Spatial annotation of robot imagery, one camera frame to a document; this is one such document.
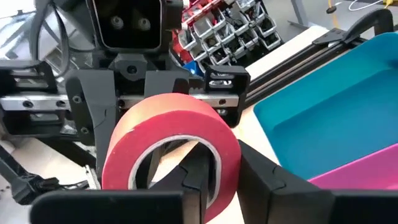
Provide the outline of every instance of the black metal frame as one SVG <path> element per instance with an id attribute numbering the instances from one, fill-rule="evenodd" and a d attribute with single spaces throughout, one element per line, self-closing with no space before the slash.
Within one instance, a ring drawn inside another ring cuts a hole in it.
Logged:
<path id="1" fill-rule="evenodd" d="M 366 41 L 360 35 L 372 27 L 374 28 L 375 35 L 393 32 L 394 24 L 391 11 L 388 9 L 378 9 L 370 12 L 360 18 L 346 32 L 339 29 L 332 29 L 322 37 L 314 40 L 312 45 L 309 45 L 274 68 L 266 71 L 250 83 L 246 98 L 246 107 L 275 93 L 342 54 L 344 51 L 359 46 Z M 338 43 L 329 47 L 328 45 L 332 42 Z"/>
<path id="2" fill-rule="evenodd" d="M 238 198 L 245 224 L 370 224 L 380 220 L 396 223 L 396 190 L 319 189 L 246 143 L 239 141 L 239 145 L 242 159 Z M 149 190 L 52 192 L 33 203 L 30 221 L 204 223 L 211 155 L 198 147 L 203 146 L 195 146 L 168 176 Z"/>

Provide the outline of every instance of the blue plastic bin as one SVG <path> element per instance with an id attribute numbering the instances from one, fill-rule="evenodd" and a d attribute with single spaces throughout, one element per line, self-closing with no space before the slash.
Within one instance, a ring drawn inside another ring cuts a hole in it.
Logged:
<path id="1" fill-rule="evenodd" d="M 398 142 L 398 34 L 379 35 L 254 107 L 280 164 L 310 179 Z"/>

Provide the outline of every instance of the cable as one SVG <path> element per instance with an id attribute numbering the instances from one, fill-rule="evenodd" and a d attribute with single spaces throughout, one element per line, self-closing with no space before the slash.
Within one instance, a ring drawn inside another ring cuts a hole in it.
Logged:
<path id="1" fill-rule="evenodd" d="M 372 3 L 372 4 L 368 4 L 368 5 L 366 5 L 366 6 L 363 6 L 363 7 L 357 8 L 357 9 L 352 9 L 353 5 L 354 5 L 356 2 L 358 2 L 358 0 L 354 0 L 354 1 L 348 6 L 348 10 L 350 10 L 351 12 L 354 12 L 354 11 L 366 9 L 367 7 L 371 7 L 371 6 L 374 6 L 375 4 L 379 4 L 380 2 L 383 2 L 383 0 L 377 0 L 376 2 L 374 2 L 374 3 Z"/>
<path id="2" fill-rule="evenodd" d="M 60 69 L 61 72 L 58 77 L 62 77 L 69 71 L 69 65 L 70 65 L 69 39 L 68 39 L 67 30 L 65 28 L 65 24 L 63 23 L 53 0 L 36 1 L 36 5 L 37 5 L 36 14 L 32 21 L 32 28 L 30 30 L 30 37 L 29 37 L 30 56 L 32 57 L 32 60 L 39 60 L 40 30 L 44 24 L 47 15 L 47 10 L 49 6 L 51 6 L 54 11 L 55 17 L 57 18 L 58 29 L 60 31 L 62 66 Z"/>

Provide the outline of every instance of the masking tape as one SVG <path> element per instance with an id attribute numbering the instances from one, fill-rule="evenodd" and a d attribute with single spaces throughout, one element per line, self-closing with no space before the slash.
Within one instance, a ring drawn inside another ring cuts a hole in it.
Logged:
<path id="1" fill-rule="evenodd" d="M 205 221 L 221 213 L 238 186 L 241 152 L 238 140 L 218 113 L 189 95 L 166 93 L 134 105 L 116 125 L 102 175 L 105 190 L 134 190 L 142 160 L 163 143 L 191 139 L 213 153 L 216 187 Z"/>

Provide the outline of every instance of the table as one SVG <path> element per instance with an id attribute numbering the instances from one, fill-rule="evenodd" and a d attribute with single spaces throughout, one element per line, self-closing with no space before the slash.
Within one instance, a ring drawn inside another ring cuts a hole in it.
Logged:
<path id="1" fill-rule="evenodd" d="M 273 52 L 264 56 L 257 62 L 248 66 L 246 70 L 254 80 L 275 65 L 283 62 L 297 52 L 310 45 L 313 40 L 328 32 L 323 27 L 313 26 L 288 41 L 284 45 L 275 49 Z M 242 115 L 240 124 L 233 129 L 236 137 L 242 139 L 251 147 L 258 150 L 261 154 L 278 163 L 274 151 L 269 144 L 266 135 L 262 131 L 256 117 L 253 114 L 253 106 L 247 108 Z M 170 172 L 176 164 L 183 159 L 189 150 L 195 145 L 195 142 L 188 142 L 175 151 L 162 158 L 158 172 L 154 180 L 159 180 Z M 83 169 L 68 160 L 63 155 L 52 150 L 36 139 L 28 139 L 23 147 L 16 149 L 12 155 L 30 172 L 41 175 L 43 178 L 57 177 L 61 184 L 73 184 L 84 180 Z M 8 183 L 0 177 L 0 189 L 5 189 Z M 11 191 L 8 189 L 0 194 L 0 220 L 3 224 L 29 223 L 29 207 L 23 207 L 15 203 L 11 197 Z M 230 205 L 216 218 L 209 222 L 217 223 L 244 223 L 240 212 L 240 206 L 237 195 L 235 195 Z"/>

